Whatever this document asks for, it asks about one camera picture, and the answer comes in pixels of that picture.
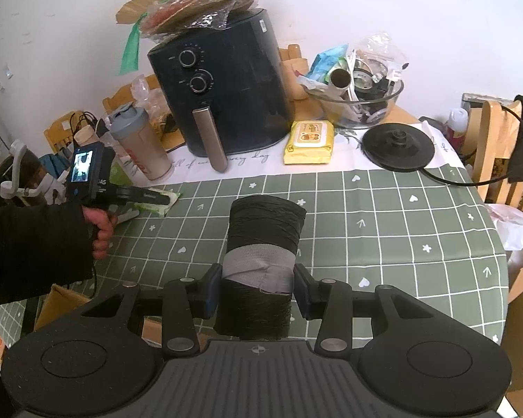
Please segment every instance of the air fryer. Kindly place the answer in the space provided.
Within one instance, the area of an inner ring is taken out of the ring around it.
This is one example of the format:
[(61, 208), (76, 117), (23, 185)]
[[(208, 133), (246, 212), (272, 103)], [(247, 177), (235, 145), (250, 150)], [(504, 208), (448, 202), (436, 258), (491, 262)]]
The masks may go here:
[(287, 135), (291, 111), (265, 9), (197, 28), (148, 54), (188, 149), (218, 171), (226, 155), (267, 148)]

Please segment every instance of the white bottle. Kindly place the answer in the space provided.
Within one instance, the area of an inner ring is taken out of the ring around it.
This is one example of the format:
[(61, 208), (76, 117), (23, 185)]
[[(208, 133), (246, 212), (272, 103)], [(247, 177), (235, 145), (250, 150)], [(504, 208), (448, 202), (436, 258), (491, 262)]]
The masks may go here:
[(469, 114), (464, 108), (454, 108), (449, 112), (449, 118), (446, 122), (449, 130), (447, 133), (447, 140), (449, 144), (460, 152), (465, 140), (465, 133), (469, 125)]

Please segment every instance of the black power cord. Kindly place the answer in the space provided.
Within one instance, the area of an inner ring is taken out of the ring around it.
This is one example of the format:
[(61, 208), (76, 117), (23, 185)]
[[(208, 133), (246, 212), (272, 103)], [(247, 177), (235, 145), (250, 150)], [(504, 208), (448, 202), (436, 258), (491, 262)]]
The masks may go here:
[(95, 262), (93, 263), (91, 268), (93, 269), (93, 292), (89, 296), (90, 299), (92, 299), (97, 293), (97, 269), (95, 268)]
[(72, 114), (70, 115), (70, 131), (72, 132), (72, 141), (74, 143), (74, 148), (78, 148), (79, 145), (77, 144), (74, 136), (83, 127), (83, 125), (82, 125), (83, 122), (84, 121), (87, 122), (91, 127), (93, 127), (93, 129), (95, 129), (95, 127), (98, 124), (98, 119), (90, 111), (82, 111), (81, 115), (79, 115), (79, 117), (78, 117), (77, 124), (74, 127), (72, 125), (72, 119), (74, 118), (74, 116), (76, 116), (76, 112), (75, 111), (72, 112)]
[[(510, 110), (509, 108), (507, 108), (503, 105), (501, 107), (502, 107), (502, 110), (507, 111), (509, 114), (513, 115), (513, 117), (516, 118), (517, 121), (519, 121), (519, 125), (523, 128), (523, 119), (521, 119), (513, 110)], [(513, 175), (517, 170), (520, 170), (521, 168), (523, 168), (523, 165), (521, 165), (517, 168), (514, 168), (511, 171), (508, 171), (503, 176), (499, 176), (498, 178), (493, 178), (493, 179), (489, 179), (489, 180), (483, 180), (481, 182), (454, 182), (452, 180), (447, 180), (444, 178), (440, 178), (438, 176), (434, 176), (432, 173), (425, 170), (424, 168), (421, 168), (419, 171), (422, 174), (424, 174), (425, 176), (428, 176), (430, 179), (433, 179), (442, 184), (455, 185), (456, 187), (478, 187), (480, 185), (490, 185), (490, 184), (494, 184), (496, 182), (500, 182), (501, 180), (507, 179), (509, 176)]]

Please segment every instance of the black cylindrical object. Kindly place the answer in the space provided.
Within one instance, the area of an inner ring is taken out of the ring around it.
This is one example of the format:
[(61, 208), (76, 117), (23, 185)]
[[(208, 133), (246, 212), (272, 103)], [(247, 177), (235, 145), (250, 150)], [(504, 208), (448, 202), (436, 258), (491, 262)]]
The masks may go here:
[(215, 331), (240, 339), (288, 336), (294, 258), (305, 209), (252, 195), (230, 209)]

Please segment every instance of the air fryer knob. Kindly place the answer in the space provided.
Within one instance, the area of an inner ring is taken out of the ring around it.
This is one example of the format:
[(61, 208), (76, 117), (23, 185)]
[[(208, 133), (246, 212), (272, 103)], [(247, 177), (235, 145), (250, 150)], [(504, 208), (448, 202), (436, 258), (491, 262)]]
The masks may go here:
[(211, 85), (213, 78), (207, 72), (197, 72), (190, 79), (190, 89), (196, 94), (206, 92)]
[(179, 54), (179, 63), (182, 67), (194, 67), (199, 60), (199, 50), (196, 47), (186, 47)]

